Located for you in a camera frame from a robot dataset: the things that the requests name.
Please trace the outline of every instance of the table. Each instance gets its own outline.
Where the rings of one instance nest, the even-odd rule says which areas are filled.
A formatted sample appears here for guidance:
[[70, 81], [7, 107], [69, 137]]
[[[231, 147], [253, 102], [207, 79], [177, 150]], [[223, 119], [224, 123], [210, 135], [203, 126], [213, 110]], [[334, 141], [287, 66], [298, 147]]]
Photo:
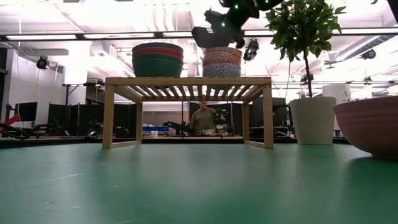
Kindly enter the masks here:
[[349, 145], [0, 150], [0, 223], [398, 223], [398, 164]]
[[[114, 148], [142, 143], [143, 103], [148, 101], [241, 101], [243, 102], [243, 143], [266, 149], [274, 148], [272, 124], [272, 88], [270, 77], [108, 77], [105, 80], [103, 147]], [[207, 86], [215, 86], [212, 92]], [[136, 103], [136, 140], [113, 142], [114, 95], [118, 94]], [[249, 139], [249, 104], [262, 95], [264, 142]]]

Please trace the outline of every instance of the man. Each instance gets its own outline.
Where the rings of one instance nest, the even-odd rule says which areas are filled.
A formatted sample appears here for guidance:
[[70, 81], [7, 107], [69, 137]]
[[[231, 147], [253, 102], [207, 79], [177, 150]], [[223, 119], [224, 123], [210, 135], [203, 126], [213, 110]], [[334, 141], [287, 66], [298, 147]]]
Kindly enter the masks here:
[[214, 124], [216, 110], [207, 107], [207, 102], [199, 102], [200, 109], [194, 112], [191, 117], [191, 126], [196, 134], [204, 134], [205, 130], [215, 130]]

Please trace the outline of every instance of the tree trunk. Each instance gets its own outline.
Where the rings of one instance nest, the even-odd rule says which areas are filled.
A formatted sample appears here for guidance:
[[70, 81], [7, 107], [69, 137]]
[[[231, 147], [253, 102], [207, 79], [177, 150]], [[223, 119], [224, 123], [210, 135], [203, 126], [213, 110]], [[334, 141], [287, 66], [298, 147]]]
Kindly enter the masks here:
[[304, 49], [305, 72], [307, 73], [308, 93], [310, 94], [310, 97], [312, 97], [310, 66], [308, 64], [308, 58], [307, 57], [308, 57], [307, 48], [305, 48]]

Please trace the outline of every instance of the stack of bowls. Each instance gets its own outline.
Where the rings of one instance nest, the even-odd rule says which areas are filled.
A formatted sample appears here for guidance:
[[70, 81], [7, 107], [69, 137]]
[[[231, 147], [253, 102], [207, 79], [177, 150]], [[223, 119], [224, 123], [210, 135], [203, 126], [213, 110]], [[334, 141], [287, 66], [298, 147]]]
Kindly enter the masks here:
[[231, 47], [214, 47], [204, 52], [203, 77], [226, 78], [241, 76], [242, 51]]
[[137, 45], [132, 49], [132, 67], [136, 77], [179, 77], [183, 49], [163, 42]]

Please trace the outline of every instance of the red object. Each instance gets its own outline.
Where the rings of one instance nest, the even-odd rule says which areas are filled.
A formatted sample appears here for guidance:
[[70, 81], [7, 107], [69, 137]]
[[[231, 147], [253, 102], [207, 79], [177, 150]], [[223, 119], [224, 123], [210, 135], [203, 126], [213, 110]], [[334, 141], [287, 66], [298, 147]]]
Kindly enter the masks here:
[[15, 122], [19, 121], [20, 118], [21, 118], [21, 117], [20, 117], [19, 115], [14, 115], [12, 118], [8, 119], [8, 120], [5, 121], [3, 124], [12, 125], [12, 124], [14, 124]]
[[376, 157], [398, 159], [398, 96], [342, 103], [334, 111], [349, 143]]
[[165, 47], [148, 47], [140, 50], [136, 50], [135, 52], [132, 53], [132, 56], [138, 56], [142, 54], [151, 54], [151, 53], [157, 53], [157, 54], [168, 54], [174, 57], [179, 58], [180, 60], [183, 60], [184, 56], [183, 53], [173, 50], [173, 49], [168, 49]]

